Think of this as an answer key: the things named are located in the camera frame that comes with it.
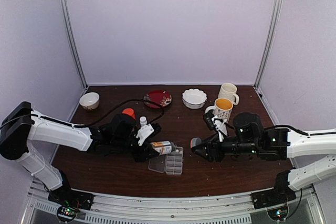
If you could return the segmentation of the grey orange bottle cap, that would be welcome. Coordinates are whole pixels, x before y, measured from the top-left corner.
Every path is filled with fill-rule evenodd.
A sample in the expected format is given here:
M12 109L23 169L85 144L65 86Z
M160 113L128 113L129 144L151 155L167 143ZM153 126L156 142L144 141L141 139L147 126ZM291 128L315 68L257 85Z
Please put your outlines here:
M194 137L190 141L190 149L196 147L197 145L201 144L202 139L199 137Z

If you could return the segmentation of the amber bottle grey cap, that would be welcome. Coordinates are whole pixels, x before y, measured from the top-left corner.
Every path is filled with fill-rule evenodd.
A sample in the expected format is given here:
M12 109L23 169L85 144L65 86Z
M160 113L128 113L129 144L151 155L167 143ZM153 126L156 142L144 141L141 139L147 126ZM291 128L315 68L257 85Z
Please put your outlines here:
M171 141L151 142L150 145L159 155L167 155L176 151L176 145Z

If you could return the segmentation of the clear plastic pill organizer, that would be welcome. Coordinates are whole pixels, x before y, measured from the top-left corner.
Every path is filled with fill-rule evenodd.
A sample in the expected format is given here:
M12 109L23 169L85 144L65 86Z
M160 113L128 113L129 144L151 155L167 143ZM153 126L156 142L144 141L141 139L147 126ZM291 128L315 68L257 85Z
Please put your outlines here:
M167 175L178 176L183 172L184 149L176 147L176 150L183 152L182 155L174 155L173 152L149 160L148 170L157 173L166 173Z

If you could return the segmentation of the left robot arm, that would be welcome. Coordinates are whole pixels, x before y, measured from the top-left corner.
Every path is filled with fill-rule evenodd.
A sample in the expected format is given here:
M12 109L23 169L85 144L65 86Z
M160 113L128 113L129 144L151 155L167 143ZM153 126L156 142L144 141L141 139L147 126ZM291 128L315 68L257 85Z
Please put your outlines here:
M110 123L100 127L71 124L34 111L29 102L22 102L1 124L1 156L20 163L54 191L64 205L71 205L76 197L66 175L45 161L34 148L33 141L54 143L101 156L132 153L136 161L145 161L155 156L147 139L160 130L160 125L153 122L137 126L136 120L126 114L117 114Z

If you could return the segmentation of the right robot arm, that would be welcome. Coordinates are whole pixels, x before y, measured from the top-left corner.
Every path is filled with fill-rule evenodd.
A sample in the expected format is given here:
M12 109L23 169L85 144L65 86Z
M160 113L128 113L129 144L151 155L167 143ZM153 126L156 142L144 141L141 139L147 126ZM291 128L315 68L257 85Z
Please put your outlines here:
M307 185L335 175L335 130L302 131L290 125L263 127L258 115L240 113L233 119L234 136L224 132L227 125L212 112L203 116L209 129L216 133L206 139L195 137L190 146L194 154L209 162L221 162L225 156L253 154L266 161L280 161L309 155L325 157L278 174L276 187L269 192L272 203L279 204Z

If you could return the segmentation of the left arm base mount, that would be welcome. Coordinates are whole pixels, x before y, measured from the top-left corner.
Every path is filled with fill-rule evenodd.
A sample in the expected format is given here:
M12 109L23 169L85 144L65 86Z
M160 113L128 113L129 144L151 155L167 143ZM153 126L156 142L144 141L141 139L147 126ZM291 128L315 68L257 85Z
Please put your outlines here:
M63 171L60 171L60 174L62 178L61 187L55 190L48 190L48 200L66 208L90 210L94 195L71 189L66 174Z

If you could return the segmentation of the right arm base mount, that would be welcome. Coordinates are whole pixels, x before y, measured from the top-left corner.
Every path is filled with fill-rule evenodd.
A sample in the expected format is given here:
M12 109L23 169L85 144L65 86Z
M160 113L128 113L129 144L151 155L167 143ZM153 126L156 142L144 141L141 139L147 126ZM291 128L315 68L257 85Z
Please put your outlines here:
M285 204L296 199L295 191L289 188L289 173L290 170L279 173L272 189L251 193L255 209Z

